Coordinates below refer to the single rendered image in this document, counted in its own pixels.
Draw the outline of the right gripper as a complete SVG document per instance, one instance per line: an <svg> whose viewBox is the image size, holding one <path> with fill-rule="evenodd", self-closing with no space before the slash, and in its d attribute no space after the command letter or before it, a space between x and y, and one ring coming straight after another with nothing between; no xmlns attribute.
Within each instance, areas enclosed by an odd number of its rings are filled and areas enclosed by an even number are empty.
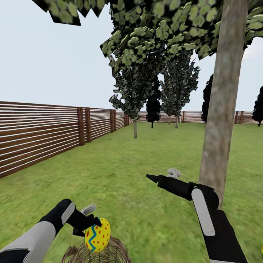
<svg viewBox="0 0 263 263"><path fill-rule="evenodd" d="M172 177L166 177L164 175L155 176L155 175L146 174L146 177L155 183L158 182L157 185L158 187L161 187L162 189L166 189L167 191L179 196L178 187L179 184L182 182L181 180Z"/></svg>

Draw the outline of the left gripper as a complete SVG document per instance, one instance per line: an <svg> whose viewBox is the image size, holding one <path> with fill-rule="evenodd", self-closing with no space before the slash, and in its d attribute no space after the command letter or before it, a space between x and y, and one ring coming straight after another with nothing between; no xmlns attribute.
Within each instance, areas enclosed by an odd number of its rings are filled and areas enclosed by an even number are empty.
<svg viewBox="0 0 263 263"><path fill-rule="evenodd" d="M73 226L73 235L75 236L82 236L84 237L83 231L86 230L87 228L97 225L99 227L102 227L101 222L99 221L98 217L94 218L93 214L90 214L89 216L85 216L84 214L81 213L80 218L77 223L75 223Z"/></svg>

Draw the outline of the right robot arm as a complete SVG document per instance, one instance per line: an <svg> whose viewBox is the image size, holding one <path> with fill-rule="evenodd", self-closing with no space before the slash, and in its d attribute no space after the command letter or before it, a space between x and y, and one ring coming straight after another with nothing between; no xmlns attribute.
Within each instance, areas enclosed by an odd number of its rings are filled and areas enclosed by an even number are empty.
<svg viewBox="0 0 263 263"><path fill-rule="evenodd" d="M225 212L218 209L219 197L214 188L177 179L182 174L174 167L168 169L168 173L167 177L149 174L146 177L158 182L157 186L162 189L193 200L210 263L248 263Z"/></svg>

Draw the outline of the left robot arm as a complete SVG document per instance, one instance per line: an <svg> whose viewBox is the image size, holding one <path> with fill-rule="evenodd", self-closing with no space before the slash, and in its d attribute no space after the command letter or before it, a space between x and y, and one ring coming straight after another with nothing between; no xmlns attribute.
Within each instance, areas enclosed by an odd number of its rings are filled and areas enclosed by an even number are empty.
<svg viewBox="0 0 263 263"><path fill-rule="evenodd" d="M73 235L82 237L83 231L94 224L102 227L98 217L87 216L96 208L96 204L91 204L78 211L73 201L60 201L31 229L0 250L0 263L41 263L65 223L73 226Z"/></svg>

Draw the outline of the wicker basket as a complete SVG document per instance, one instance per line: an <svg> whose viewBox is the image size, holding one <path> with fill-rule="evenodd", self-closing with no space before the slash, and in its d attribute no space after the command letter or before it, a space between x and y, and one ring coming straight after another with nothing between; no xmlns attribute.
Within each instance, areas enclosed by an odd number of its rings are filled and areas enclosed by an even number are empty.
<svg viewBox="0 0 263 263"><path fill-rule="evenodd" d="M113 255L113 253L110 253L110 251L109 251L109 243L111 243L112 245L114 245L116 247L116 254L114 254L115 256ZM109 243L106 246L108 248L108 249L106 249L106 251L108 251L107 255L112 254L111 257L114 256L115 263L119 263L118 257L116 256L117 255L117 250L119 250L119 249L121 250L121 254L122 254L122 256L119 256L121 261L122 261L122 263L125 263L124 259L126 260L126 263L132 263L132 259L129 258L129 255L127 253L127 249L125 248L125 245L123 244L123 242L120 239L116 239L116 238L110 236ZM114 249L115 249L115 247L114 247ZM65 254L62 257L61 263L65 263L65 259L68 256L71 256L71 255L72 255L72 258L69 259L68 263L74 263L74 259L75 259L76 254L79 253L82 249L84 250L84 248L85 248L85 246L83 245L83 246L81 246L81 248L78 247L78 249L75 250L75 246L74 245L73 246L69 246L69 248L67 249L67 251L65 252ZM83 263L83 261L81 260L82 256L80 256L80 254L77 255L78 258L76 258L76 260L78 262L80 262L80 263ZM99 255L99 263L101 261L100 260L101 257L102 257L102 254ZM106 259L108 260L107 263L109 263L110 260L108 259L108 257Z"/></svg>

